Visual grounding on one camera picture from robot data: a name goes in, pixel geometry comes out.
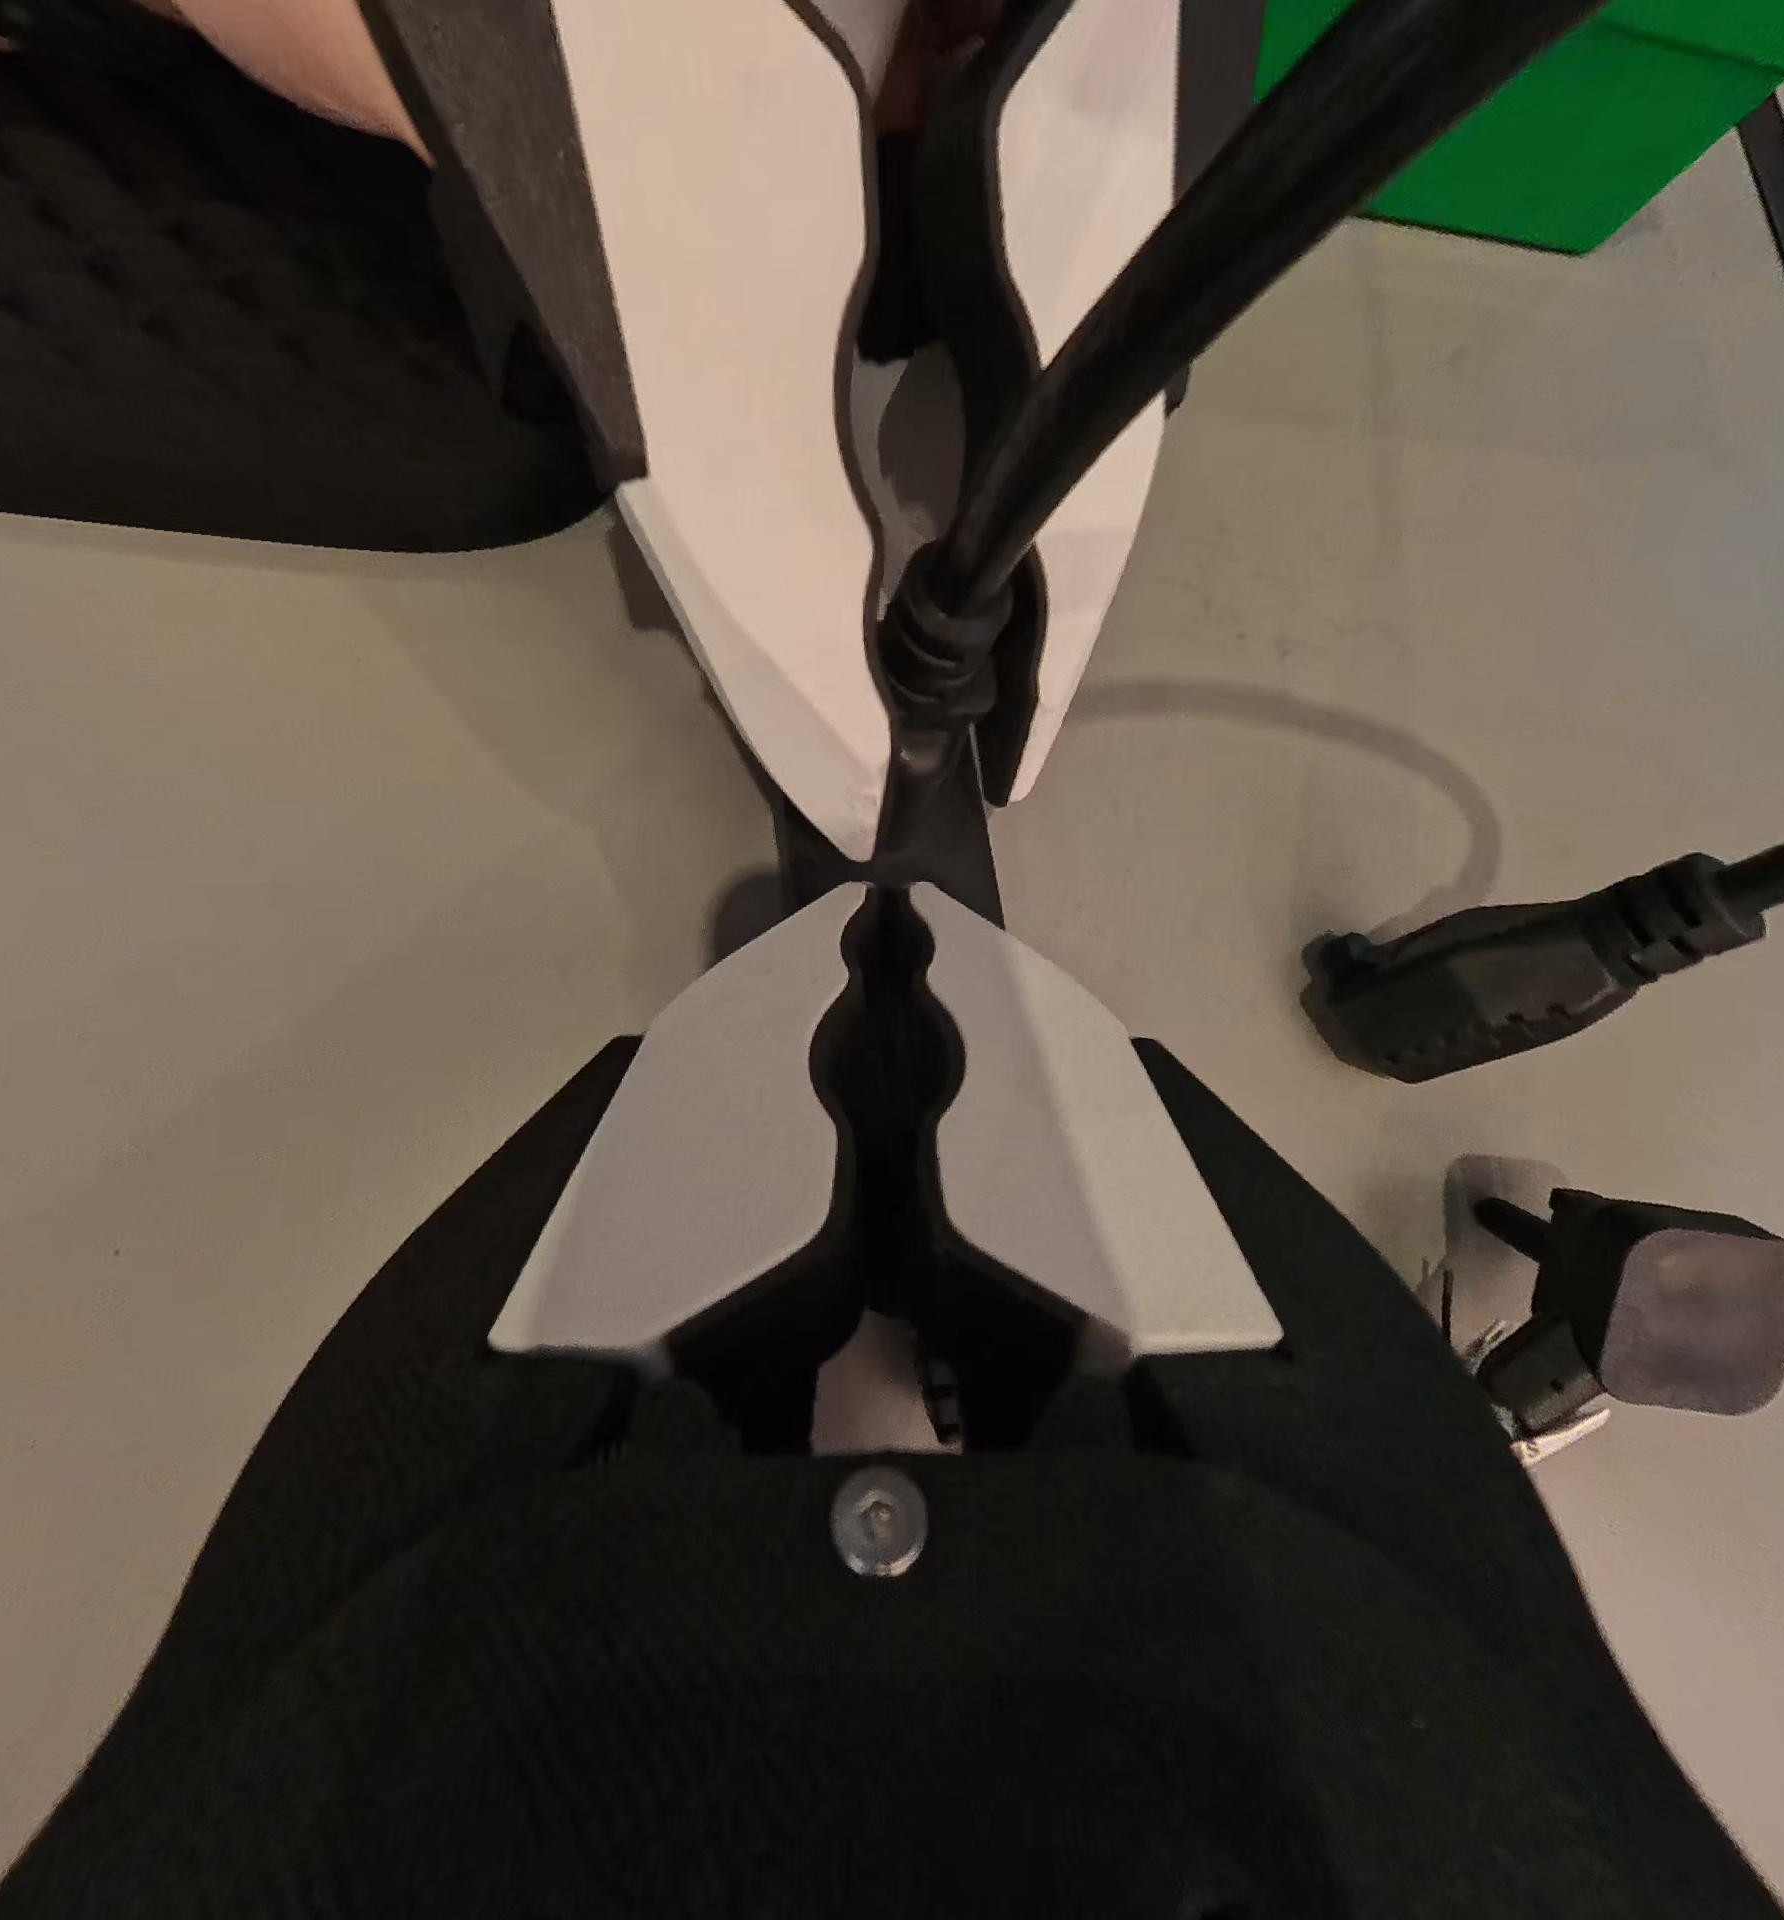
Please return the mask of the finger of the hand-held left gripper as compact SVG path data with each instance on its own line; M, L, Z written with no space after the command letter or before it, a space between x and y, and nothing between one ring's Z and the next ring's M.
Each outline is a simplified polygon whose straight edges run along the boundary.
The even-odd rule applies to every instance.
M1177 3L1013 3L942 97L914 171L926 319L960 401L960 483L1176 192ZM1151 398L1013 568L977 729L994 809L1026 799L1122 587L1166 434Z
M890 720L849 381L905 3L552 16L646 443L616 517L761 766L828 847L868 854Z

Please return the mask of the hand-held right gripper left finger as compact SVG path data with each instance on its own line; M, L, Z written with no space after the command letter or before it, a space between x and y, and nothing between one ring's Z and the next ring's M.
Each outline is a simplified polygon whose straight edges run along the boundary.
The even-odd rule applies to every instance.
M646 1030L490 1323L498 1355L666 1368L681 1327L811 1243L838 1171L811 1037L859 904L866 884L838 884Z

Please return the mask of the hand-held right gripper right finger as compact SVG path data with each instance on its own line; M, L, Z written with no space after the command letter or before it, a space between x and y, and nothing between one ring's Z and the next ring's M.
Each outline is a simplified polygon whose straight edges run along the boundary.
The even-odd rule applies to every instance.
M1019 1310L1048 1371L1263 1355L1285 1327L1132 1030L933 884L921 990L958 1045L935 1119L953 1253Z

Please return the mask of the person's left hand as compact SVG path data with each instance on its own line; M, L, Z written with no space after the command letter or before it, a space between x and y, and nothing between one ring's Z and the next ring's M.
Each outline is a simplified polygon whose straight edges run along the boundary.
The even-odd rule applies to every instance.
M166 61L201 46L275 97L433 160L352 0L115 0L59 10L59 20L70 20L98 51Z

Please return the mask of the black power strip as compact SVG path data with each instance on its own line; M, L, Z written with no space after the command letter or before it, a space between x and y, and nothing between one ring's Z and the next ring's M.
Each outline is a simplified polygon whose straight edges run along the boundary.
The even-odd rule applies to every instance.
M751 760L751 751L741 751L741 766L768 803L776 862L768 868L737 872L721 891L707 937L709 967L841 884L935 884L986 923L1006 923L990 838L990 809L980 793L970 747L958 754L958 766L921 827L914 827L914 833L890 847L890 854L874 862L849 862L841 853L836 853L776 790L776 782Z

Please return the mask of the black bumpy wrist rest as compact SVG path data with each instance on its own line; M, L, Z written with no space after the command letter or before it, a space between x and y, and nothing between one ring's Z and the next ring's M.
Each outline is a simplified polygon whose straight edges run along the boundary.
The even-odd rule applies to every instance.
M523 325L498 398L433 160L59 14L0 46L0 517L475 550L612 495Z

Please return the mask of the green plastic bin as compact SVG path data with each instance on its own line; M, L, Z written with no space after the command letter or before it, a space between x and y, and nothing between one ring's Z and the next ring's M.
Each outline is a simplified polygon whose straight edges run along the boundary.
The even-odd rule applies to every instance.
M1617 0L1397 171L1368 222L1593 252L1784 83L1784 0Z

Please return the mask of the flat square power plug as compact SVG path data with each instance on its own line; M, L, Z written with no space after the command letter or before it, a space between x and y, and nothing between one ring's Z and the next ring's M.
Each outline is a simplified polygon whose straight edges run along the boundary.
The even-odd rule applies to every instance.
M1784 1235L1457 1156L1417 1308L1467 1379L1539 1429L1585 1405L1748 1416L1784 1392Z

